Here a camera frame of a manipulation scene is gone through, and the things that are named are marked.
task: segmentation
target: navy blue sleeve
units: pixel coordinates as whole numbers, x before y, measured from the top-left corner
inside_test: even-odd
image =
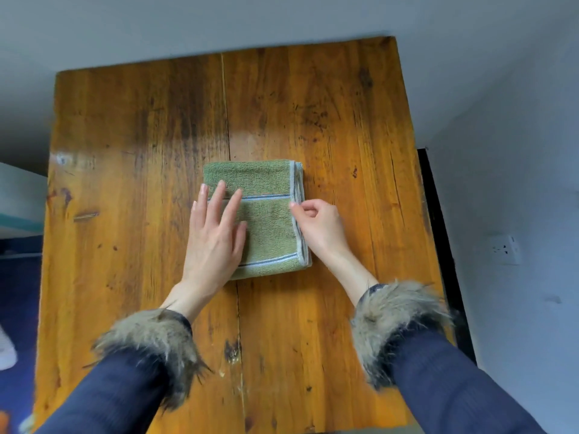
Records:
[[[105,357],[37,434],[145,433],[167,392],[162,361],[142,350]]]
[[[426,434],[544,434],[535,419],[435,330],[399,344],[392,375]]]

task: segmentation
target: hand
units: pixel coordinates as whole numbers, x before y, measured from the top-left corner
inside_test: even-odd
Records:
[[[183,279],[161,305],[183,314],[190,322],[239,266],[247,231],[246,222],[235,225],[242,200],[241,189],[233,194],[223,215],[220,213],[225,182],[219,182],[209,203],[207,193],[207,185],[202,184],[198,200],[191,209]]]
[[[316,256],[342,284],[353,305],[378,280],[350,250],[337,207],[323,200],[290,203],[289,208]]]

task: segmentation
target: wooden table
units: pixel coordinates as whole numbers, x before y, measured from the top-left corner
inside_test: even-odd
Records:
[[[179,281],[209,161],[304,163],[355,254],[442,293],[396,43],[378,38],[59,73],[50,148],[35,414],[87,373],[90,345]],[[344,291],[305,271],[225,286],[193,324],[215,371],[150,432],[310,433],[404,425],[352,348]]]

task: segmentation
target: sleeve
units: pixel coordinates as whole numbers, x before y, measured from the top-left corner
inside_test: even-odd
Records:
[[[368,382],[398,386],[426,434],[544,433],[533,417],[444,337],[451,323],[426,286],[371,287],[351,321]]]
[[[169,310],[118,321],[93,351],[99,361],[37,433],[145,433],[159,407],[179,408],[208,368],[187,319]]]

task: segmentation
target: towel fold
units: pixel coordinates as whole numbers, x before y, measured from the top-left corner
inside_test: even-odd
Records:
[[[203,168],[210,195],[220,180],[226,199],[243,189],[237,222],[247,221],[242,262],[232,280],[304,269],[312,255],[291,215],[289,202],[304,200],[302,163],[293,160],[215,162]]]

